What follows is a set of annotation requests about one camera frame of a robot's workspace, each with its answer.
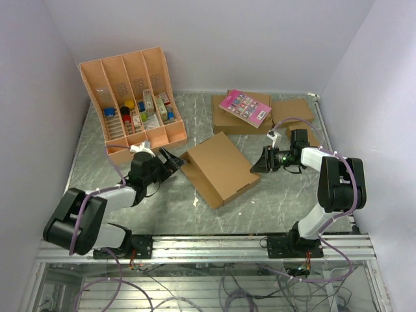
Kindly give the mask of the large cardboard box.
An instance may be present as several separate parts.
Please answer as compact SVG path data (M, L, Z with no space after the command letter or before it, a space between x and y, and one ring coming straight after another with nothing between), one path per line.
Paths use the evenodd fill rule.
M188 180L212 209L221 208L260 181L252 164L228 136L220 132L181 155Z

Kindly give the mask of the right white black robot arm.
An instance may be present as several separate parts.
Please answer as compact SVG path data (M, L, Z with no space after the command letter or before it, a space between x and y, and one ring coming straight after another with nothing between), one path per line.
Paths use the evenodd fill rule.
M321 258L322 243L319 240L325 229L350 210L362 209L367 200L363 162L358 158L344 158L313 147L305 129L291 131L288 150L276 145L265 146L251 173L266 174L298 168L311 168L319 173L317 204L309 214L296 222L286 234L266 237L266 250L270 259Z

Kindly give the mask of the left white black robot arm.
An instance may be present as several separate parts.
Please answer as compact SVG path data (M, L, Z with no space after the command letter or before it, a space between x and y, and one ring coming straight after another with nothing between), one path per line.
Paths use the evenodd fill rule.
M151 259L153 237L137 235L125 226L103 221L105 213L134 207L151 197L148 187L158 187L186 163L148 142L125 147L132 156L130 170L112 187L96 190L69 188L43 230L43 240L64 248L70 255L93 253L94 259Z

